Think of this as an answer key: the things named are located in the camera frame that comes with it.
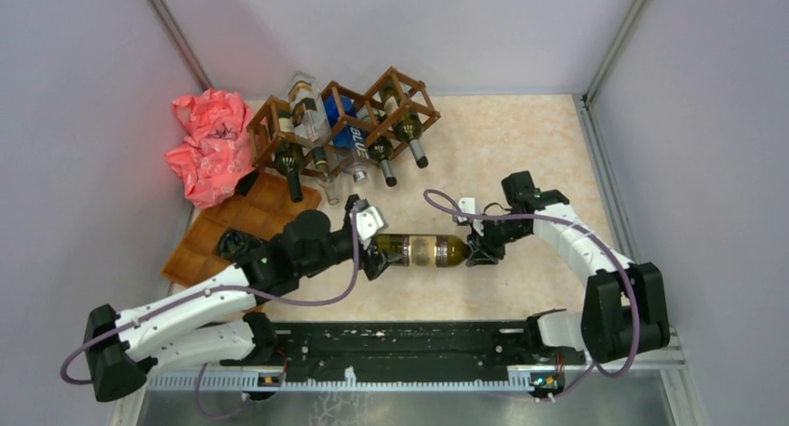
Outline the clear glass bottle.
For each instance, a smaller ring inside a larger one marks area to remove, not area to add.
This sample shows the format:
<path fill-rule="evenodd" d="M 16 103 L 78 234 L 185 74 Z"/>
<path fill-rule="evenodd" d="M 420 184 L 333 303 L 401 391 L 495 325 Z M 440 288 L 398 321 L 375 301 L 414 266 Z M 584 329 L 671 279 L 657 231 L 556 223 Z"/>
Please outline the clear glass bottle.
<path fill-rule="evenodd" d="M 337 205 L 340 202 L 340 195 L 337 188 L 337 181 L 331 173 L 328 160 L 318 159 L 314 166 L 315 170 L 318 172 L 316 181 L 323 189 L 327 197 L 328 204 L 331 206 Z"/>

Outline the dark green wine bottle front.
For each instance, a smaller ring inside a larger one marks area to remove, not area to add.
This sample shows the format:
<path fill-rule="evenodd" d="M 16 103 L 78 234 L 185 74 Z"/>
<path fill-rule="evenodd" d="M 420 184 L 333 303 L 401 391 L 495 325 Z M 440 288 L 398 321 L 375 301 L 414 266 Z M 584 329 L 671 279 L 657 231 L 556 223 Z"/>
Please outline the dark green wine bottle front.
<path fill-rule="evenodd" d="M 357 112 L 357 117 L 360 120 L 368 121 L 375 125 L 378 124 L 378 113 L 375 110 L 370 113 L 366 108 L 361 108 Z M 385 136 L 379 136 L 368 146 L 368 152 L 370 157 L 378 163 L 386 185 L 394 187 L 397 184 L 397 178 L 393 172 L 391 162 L 394 155 L 392 143 Z"/>

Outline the dark green wine bottle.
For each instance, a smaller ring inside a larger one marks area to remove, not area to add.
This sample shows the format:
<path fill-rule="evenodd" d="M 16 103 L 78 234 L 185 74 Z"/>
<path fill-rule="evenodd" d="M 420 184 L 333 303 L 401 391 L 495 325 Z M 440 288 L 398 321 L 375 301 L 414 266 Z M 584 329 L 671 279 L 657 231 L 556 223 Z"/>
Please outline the dark green wine bottle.
<path fill-rule="evenodd" d="M 357 112 L 357 117 L 360 120 L 368 121 L 375 125 L 378 124 L 378 113 L 375 110 L 370 113 L 366 108 L 361 108 Z M 397 184 L 397 178 L 393 172 L 391 162 L 394 155 L 392 143 L 385 136 L 379 136 L 368 146 L 368 152 L 370 157 L 378 163 L 386 185 L 394 187 Z"/>
<path fill-rule="evenodd" d="M 395 84 L 392 81 L 387 82 L 379 92 L 379 95 L 386 115 L 391 116 L 399 108 L 401 101 L 395 89 Z M 421 145 L 423 125 L 418 114 L 411 110 L 405 112 L 400 120 L 394 124 L 393 131 L 395 137 L 409 147 L 417 166 L 419 168 L 428 167 L 429 159 Z"/>

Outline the brown wooden wine rack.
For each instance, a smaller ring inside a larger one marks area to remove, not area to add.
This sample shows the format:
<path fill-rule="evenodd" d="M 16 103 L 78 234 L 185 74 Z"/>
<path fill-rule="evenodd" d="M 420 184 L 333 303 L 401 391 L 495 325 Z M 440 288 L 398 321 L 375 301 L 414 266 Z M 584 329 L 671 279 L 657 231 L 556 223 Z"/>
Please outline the brown wooden wine rack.
<path fill-rule="evenodd" d="M 394 87 L 401 99 L 399 108 L 391 116 L 386 115 L 379 95 L 379 92 L 389 81 L 394 83 Z M 346 126 L 355 126 L 366 134 L 366 147 L 375 141 L 377 137 L 385 136 L 393 144 L 393 159 L 408 148 L 406 143 L 400 142 L 395 137 L 393 131 L 394 124 L 400 120 L 405 112 L 411 110 L 418 114 L 423 125 L 423 132 L 441 117 L 441 113 L 431 101 L 424 82 L 398 71 L 395 67 L 386 70 L 364 94 L 344 87 L 336 81 L 331 81 L 321 91 L 320 96 L 324 100 L 326 98 L 334 98 L 338 106 L 339 121 L 334 126 L 329 125 L 332 136 L 336 136 Z M 378 113 L 378 124 L 375 125 L 368 121 L 360 120 L 357 116 L 346 114 L 341 106 L 341 97 L 351 99 L 356 114 L 361 108 L 366 108 L 370 113 L 375 110 Z M 247 132 L 252 142 L 252 165 L 254 167 L 273 168 L 274 153 L 281 140 L 298 143 L 306 150 L 311 149 L 308 140 L 300 138 L 293 133 L 288 134 L 281 129 L 281 125 L 276 118 L 279 113 L 287 108 L 288 103 L 285 100 L 280 99 L 276 95 L 271 95 L 260 105 L 247 125 Z"/>

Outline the blue square glass bottle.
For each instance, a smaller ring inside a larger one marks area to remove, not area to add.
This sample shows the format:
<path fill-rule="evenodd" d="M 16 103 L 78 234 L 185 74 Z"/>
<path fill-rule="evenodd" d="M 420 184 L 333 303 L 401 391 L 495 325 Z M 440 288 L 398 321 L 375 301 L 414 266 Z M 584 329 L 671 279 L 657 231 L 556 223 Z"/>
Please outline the blue square glass bottle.
<path fill-rule="evenodd" d="M 334 126 L 339 121 L 340 113 L 334 98 L 324 100 L 329 123 Z M 341 106 L 346 114 L 356 117 L 353 103 L 350 98 L 341 97 Z M 350 175 L 354 183 L 368 177 L 368 169 L 372 165 L 368 148 L 365 146 L 366 134 L 355 126 L 344 127 L 333 139 L 334 147 L 340 149 L 337 153 L 342 172 Z"/>

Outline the clear labelled liquor bottle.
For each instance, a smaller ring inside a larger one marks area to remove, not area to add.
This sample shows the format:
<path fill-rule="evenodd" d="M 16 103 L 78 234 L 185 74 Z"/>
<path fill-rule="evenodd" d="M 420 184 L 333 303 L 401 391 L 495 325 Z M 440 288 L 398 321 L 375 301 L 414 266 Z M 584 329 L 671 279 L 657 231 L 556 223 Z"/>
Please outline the clear labelled liquor bottle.
<path fill-rule="evenodd" d="M 304 72 L 295 72 L 288 87 L 295 133 L 310 142 L 315 169 L 328 177 L 330 170 L 325 144 L 329 141 L 331 129 L 315 78 Z"/>

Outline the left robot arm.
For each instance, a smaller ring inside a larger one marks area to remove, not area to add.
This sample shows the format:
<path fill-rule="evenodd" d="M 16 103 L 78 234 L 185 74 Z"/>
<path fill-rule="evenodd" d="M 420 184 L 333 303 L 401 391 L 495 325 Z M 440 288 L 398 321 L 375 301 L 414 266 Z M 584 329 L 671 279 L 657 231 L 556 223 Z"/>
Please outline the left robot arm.
<path fill-rule="evenodd" d="M 268 301 L 320 307 L 347 298 L 360 272 L 373 280 L 386 269 L 370 250 L 386 227 L 380 210 L 356 194 L 348 197 L 337 231 L 325 213 L 304 210 L 281 233 L 198 285 L 123 311 L 109 304 L 93 309 L 83 343 L 64 360 L 60 376 L 91 387 L 98 402 L 108 403 L 172 368 L 268 364 L 279 340 L 268 318 L 253 309 Z M 288 297 L 303 277 L 347 260 L 352 277 L 340 295 L 302 302 Z"/>

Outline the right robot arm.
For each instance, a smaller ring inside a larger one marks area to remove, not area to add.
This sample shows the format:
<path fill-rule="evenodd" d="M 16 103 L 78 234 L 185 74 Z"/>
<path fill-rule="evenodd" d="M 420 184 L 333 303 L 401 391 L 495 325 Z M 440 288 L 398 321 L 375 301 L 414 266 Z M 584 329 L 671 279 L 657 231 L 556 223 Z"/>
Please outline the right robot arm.
<path fill-rule="evenodd" d="M 536 363 L 549 362 L 560 347 L 587 352 L 600 364 L 668 346 L 662 274 L 651 262 L 637 263 L 611 249 L 578 217 L 558 190 L 537 188 L 529 172 L 501 182 L 507 214 L 487 215 L 475 200 L 459 203 L 459 225 L 468 225 L 471 266 L 495 264 L 507 245 L 535 235 L 551 246 L 584 285 L 582 309 L 533 315 L 524 350 Z"/>

